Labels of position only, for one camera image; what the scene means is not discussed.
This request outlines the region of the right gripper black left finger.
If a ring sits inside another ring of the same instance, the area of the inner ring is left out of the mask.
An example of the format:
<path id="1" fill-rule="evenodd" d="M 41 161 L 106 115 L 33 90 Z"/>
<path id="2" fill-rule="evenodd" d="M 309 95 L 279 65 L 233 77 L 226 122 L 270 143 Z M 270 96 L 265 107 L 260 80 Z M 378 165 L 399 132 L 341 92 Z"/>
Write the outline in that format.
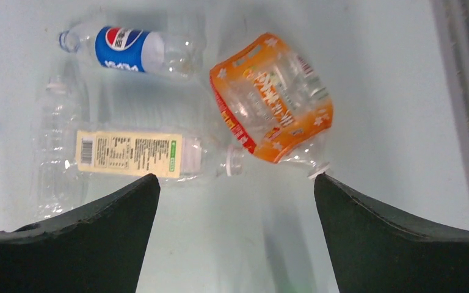
<path id="1" fill-rule="evenodd" d="M 0 292 L 135 292 L 160 191 L 147 175 L 61 215 L 0 231 Z"/>

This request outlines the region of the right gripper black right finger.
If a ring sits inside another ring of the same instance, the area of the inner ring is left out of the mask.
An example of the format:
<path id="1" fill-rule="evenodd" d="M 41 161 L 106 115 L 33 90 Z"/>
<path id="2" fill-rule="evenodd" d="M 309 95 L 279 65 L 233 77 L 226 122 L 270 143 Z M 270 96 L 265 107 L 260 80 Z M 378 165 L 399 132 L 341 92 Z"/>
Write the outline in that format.
<path id="1" fill-rule="evenodd" d="M 321 174 L 314 197 L 340 292 L 469 292 L 469 231 Z"/>

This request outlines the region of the cream label clear bottle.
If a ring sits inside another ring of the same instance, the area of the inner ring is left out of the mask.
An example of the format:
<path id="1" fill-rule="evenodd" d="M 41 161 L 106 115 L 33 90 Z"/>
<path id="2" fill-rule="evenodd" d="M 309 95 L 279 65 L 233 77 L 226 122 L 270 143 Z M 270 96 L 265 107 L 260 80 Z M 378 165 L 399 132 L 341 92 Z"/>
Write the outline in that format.
<path id="1" fill-rule="evenodd" d="M 78 130 L 73 155 L 80 172 L 189 182 L 241 174 L 244 151 L 190 133 Z"/>

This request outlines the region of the clear unlabelled plastic bottle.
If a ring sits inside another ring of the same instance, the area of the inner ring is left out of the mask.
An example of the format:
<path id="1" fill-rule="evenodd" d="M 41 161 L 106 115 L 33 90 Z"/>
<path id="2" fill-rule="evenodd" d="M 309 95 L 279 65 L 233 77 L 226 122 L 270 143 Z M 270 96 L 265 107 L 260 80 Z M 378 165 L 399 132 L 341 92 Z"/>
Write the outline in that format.
<path id="1" fill-rule="evenodd" d="M 89 99 L 74 60 L 51 67 L 34 105 L 31 196 L 35 218 L 45 220 L 82 205 L 88 187 L 75 156 L 76 133 L 89 120 Z"/>

